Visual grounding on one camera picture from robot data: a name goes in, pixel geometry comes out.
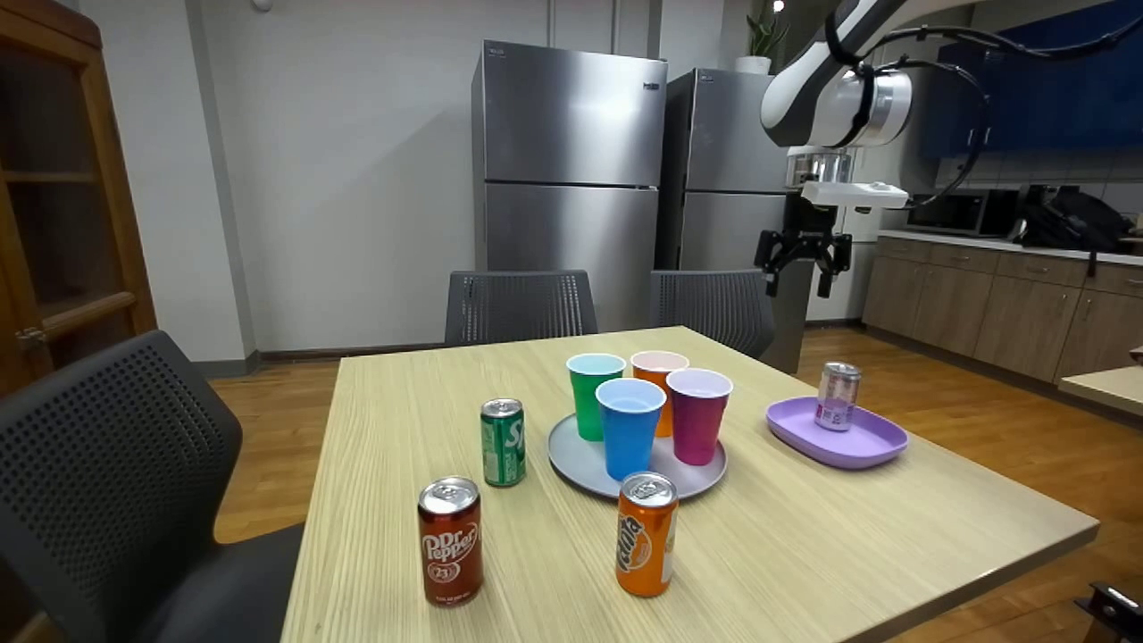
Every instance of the drawer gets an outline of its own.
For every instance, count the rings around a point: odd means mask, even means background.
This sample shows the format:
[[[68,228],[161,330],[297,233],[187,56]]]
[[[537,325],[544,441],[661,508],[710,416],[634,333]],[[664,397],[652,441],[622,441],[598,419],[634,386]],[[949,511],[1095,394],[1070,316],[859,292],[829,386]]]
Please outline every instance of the drawer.
[[[993,274],[999,253],[990,250],[967,250],[967,246],[931,246],[931,263],[956,269],[956,273],[980,273]]]
[[[1087,261],[1005,253],[993,274],[1078,288],[1087,283]]]
[[[931,243],[916,243],[916,241],[878,241],[878,258],[900,258],[900,261],[929,261],[931,258]]]
[[[1102,292],[1140,297],[1143,302],[1143,269],[1134,263],[1097,263],[1097,274],[1087,283]]]

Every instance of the yellow cup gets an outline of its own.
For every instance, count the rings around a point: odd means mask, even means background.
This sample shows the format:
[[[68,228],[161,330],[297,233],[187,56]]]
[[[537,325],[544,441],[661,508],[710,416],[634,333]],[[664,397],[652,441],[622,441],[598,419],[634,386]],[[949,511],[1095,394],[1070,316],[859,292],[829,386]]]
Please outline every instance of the yellow cup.
[[[661,386],[664,394],[670,394],[670,375],[674,368],[689,368],[689,361],[681,354],[673,354],[673,349],[635,349],[634,354],[634,375]],[[673,404],[664,404],[664,412],[658,416],[655,435],[674,435]]]

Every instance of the soda can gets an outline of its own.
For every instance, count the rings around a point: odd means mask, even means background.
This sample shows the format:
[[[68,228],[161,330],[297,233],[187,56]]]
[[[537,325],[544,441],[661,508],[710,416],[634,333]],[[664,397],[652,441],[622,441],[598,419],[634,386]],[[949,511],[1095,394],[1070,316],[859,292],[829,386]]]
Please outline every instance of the soda can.
[[[853,422],[860,373],[847,361],[824,361],[814,422],[845,433]]]
[[[616,580],[634,596],[673,585],[674,486],[658,472],[635,472],[618,486]]]
[[[515,486],[525,479],[525,404],[486,399],[478,406],[486,484]]]
[[[422,574],[429,605],[465,605],[486,583],[478,546],[478,486],[435,479],[422,491]]]

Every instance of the table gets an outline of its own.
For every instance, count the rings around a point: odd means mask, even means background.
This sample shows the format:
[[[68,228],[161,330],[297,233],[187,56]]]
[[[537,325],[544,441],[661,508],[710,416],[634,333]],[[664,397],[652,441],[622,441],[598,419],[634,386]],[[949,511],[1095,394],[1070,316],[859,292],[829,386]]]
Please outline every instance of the table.
[[[736,378],[728,479],[680,508],[674,583],[635,600],[616,583],[616,505],[548,462],[571,416],[564,359],[664,346]],[[347,359],[286,640],[886,640],[1097,537],[1097,522],[910,435],[900,462],[835,472],[789,450],[765,412],[810,386],[689,330]],[[481,484],[478,404],[525,399],[530,472],[481,486],[486,585],[422,596],[418,493]]]
[[[1061,391],[1143,419],[1143,363],[1070,375]]]

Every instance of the black chair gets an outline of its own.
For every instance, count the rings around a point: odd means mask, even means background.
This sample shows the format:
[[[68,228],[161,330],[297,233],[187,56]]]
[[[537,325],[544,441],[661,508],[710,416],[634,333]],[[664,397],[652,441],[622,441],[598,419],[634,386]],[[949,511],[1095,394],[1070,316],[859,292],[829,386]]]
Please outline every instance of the black chair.
[[[278,640],[300,527],[214,543],[241,422],[165,333],[0,406],[0,560],[65,640]]]
[[[652,273],[658,325],[689,325],[741,354],[760,359],[777,341],[777,310],[758,269]]]
[[[598,333],[586,273],[454,273],[447,343],[506,343]]]

